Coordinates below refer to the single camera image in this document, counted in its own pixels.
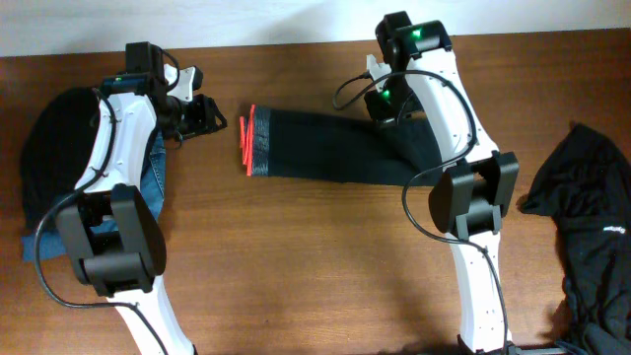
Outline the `black leggings red-grey waistband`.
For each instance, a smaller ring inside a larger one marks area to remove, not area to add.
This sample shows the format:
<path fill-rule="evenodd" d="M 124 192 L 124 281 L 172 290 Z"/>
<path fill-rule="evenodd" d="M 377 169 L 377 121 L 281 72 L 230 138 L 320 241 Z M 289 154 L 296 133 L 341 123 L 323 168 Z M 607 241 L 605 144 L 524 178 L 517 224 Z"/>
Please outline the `black leggings red-grey waistband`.
<path fill-rule="evenodd" d="M 404 186 L 442 162 L 425 119 L 378 129 L 366 119 L 253 105 L 239 130 L 249 177 Z"/>

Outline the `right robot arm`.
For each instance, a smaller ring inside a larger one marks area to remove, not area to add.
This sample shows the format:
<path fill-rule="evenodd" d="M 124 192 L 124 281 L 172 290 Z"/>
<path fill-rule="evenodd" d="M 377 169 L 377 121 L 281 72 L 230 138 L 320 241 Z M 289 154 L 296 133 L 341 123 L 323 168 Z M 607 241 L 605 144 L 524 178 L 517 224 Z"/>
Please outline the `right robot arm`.
<path fill-rule="evenodd" d="M 419 101 L 438 144 L 440 177 L 428 203 L 438 234 L 450 246 L 461 304 L 458 345 L 465 354 L 509 354 L 514 345 L 499 277 L 503 219 L 519 163 L 502 152 L 479 121 L 458 74 L 444 25 L 415 25 L 404 11 L 376 27 L 383 62 L 367 68 L 382 98 L 405 106 L 403 92 Z"/>

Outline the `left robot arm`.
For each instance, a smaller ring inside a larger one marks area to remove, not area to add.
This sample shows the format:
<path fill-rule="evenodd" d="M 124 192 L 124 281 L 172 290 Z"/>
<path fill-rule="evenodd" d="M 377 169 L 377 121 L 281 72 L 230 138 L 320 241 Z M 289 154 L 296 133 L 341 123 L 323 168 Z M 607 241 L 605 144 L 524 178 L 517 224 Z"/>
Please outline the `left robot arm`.
<path fill-rule="evenodd" d="M 194 354 L 167 294 L 167 245 L 141 194 L 151 140 L 183 142 L 227 127 L 200 93 L 203 74 L 149 42 L 125 46 L 125 68 L 93 89 L 99 129 L 84 171 L 49 213 L 96 309 L 116 309 L 143 354 Z"/>

